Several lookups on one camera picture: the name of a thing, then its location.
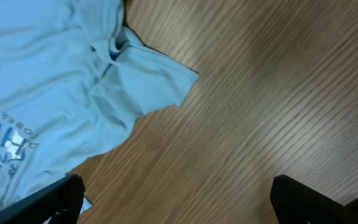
light blue t-shirt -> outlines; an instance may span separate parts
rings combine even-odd
[[[122,26],[120,0],[0,1],[0,209],[180,105],[198,78]]]

table surface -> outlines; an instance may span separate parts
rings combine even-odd
[[[127,22],[200,79],[74,170],[80,223],[277,223],[279,174],[358,197],[358,1],[133,0]]]

